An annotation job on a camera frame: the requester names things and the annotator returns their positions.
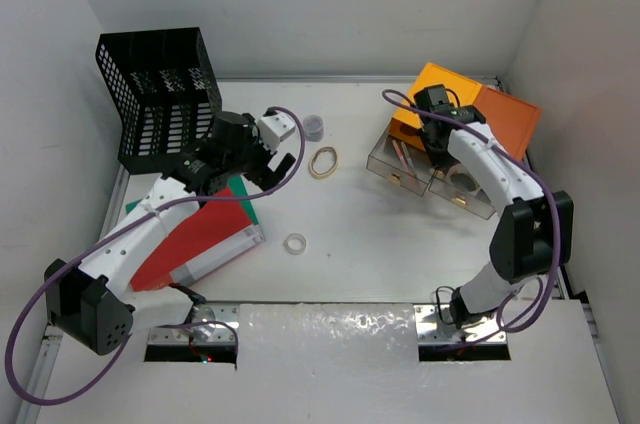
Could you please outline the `green pen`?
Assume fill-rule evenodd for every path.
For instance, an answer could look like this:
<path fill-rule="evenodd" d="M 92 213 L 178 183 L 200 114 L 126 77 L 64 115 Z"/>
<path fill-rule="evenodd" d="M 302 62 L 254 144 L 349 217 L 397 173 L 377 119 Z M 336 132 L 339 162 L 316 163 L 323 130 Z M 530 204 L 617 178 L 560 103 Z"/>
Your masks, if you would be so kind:
<path fill-rule="evenodd" d="M 417 172 L 416 172 L 416 168 L 415 168 L 414 163 L 413 163 L 413 160 L 412 160 L 412 158 L 411 158 L 411 154 L 410 154 L 410 152 L 409 152 L 409 149 L 408 149 L 408 147 L 407 147 L 407 145 L 406 145 L 406 143 L 405 143 L 404 141 L 401 141 L 401 147 L 402 147 L 402 149 L 403 149 L 403 153 L 404 153 L 404 155 L 405 155 L 405 159 L 406 159 L 406 162 L 407 162 L 407 164 L 408 164 L 408 167 L 409 167 L 409 169 L 410 169 L 410 171 L 411 171 L 411 174 L 412 174 L 412 176 L 413 176 L 414 178 L 416 178 L 416 179 L 417 179 L 417 178 L 418 178 L 418 175 L 417 175 Z"/>

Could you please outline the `orange pen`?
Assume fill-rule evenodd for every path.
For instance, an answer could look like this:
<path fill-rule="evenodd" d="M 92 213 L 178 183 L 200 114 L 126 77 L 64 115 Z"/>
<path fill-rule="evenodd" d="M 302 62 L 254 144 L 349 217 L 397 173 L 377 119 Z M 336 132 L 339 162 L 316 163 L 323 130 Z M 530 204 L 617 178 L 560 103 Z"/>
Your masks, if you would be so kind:
<path fill-rule="evenodd" d="M 401 164 L 404 172 L 409 176 L 409 178 L 413 182 L 416 182 L 415 176 L 411 172 L 411 169 L 410 169 L 410 167 L 408 165 L 408 161 L 406 160 L 406 157 L 405 157 L 405 155 L 404 155 L 404 153 L 403 153 L 403 151 L 401 149 L 400 144 L 395 139 L 392 139 L 391 142 L 392 142 L 392 145 L 394 147 L 394 150 L 395 150 L 395 152 L 396 152 L 396 154 L 398 156 L 398 159 L 400 161 L 400 164 Z"/>

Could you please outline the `wide grey tape roll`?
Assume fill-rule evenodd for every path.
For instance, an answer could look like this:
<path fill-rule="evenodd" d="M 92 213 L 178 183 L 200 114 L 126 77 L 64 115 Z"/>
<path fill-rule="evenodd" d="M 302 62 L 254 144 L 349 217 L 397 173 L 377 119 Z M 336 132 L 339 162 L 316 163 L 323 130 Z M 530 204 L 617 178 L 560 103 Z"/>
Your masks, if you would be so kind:
<path fill-rule="evenodd" d="M 449 168 L 445 176 L 445 181 L 457 190 L 471 195 L 475 195 L 481 189 L 476 179 L 473 178 L 470 172 L 460 163 Z"/>

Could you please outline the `small clear tape roll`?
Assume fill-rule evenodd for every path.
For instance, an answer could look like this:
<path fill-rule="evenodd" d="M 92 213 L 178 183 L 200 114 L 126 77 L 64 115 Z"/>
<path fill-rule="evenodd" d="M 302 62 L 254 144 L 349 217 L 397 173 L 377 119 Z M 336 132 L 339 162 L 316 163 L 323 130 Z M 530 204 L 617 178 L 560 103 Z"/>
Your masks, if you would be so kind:
<path fill-rule="evenodd" d="M 301 255 L 306 250 L 307 240 L 300 233 L 291 233 L 285 238 L 283 246 L 289 254 Z"/>

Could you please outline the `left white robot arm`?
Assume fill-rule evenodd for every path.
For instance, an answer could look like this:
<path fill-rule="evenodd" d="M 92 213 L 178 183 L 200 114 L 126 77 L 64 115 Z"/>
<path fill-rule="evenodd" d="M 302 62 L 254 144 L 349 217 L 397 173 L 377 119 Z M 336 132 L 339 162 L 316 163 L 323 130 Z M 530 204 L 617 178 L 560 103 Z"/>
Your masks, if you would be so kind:
<path fill-rule="evenodd" d="M 269 164 L 281 143 L 300 131 L 289 111 L 272 107 L 259 119 L 221 111 L 205 136 L 166 155 L 147 195 L 102 241 L 73 262 L 57 260 L 45 272 L 47 318 L 104 356 L 127 337 L 156 327 L 182 326 L 202 297 L 180 284 L 135 291 L 141 265 L 182 222 L 206 202 L 226 201 L 228 180 L 244 176 L 268 195 L 286 183 L 296 159 Z"/>

